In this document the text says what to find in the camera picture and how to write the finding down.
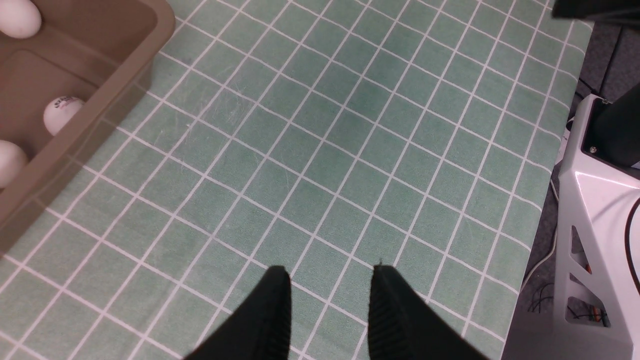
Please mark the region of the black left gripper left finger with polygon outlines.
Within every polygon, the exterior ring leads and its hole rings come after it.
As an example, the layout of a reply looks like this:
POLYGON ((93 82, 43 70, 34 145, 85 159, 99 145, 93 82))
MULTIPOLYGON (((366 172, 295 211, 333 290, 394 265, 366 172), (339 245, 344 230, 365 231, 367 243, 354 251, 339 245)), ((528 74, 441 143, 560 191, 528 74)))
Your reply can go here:
POLYGON ((250 294, 186 360, 286 360, 291 345, 291 280, 271 266, 250 294))

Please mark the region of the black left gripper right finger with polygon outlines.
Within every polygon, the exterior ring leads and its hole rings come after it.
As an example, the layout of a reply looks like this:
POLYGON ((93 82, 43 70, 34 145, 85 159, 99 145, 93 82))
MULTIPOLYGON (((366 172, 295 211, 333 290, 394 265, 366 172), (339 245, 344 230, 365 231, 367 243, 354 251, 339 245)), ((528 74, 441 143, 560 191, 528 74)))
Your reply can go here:
POLYGON ((391 265, 375 265, 370 283, 371 360, 485 360, 414 292, 391 265))

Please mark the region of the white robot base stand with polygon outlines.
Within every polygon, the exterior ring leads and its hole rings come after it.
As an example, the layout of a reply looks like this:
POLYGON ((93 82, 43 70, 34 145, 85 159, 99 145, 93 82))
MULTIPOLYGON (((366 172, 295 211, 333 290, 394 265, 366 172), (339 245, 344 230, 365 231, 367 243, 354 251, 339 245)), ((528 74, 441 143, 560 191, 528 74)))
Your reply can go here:
POLYGON ((639 169, 597 150, 592 120, 613 103, 577 107, 558 171, 553 307, 516 312, 504 360, 639 358, 639 169))

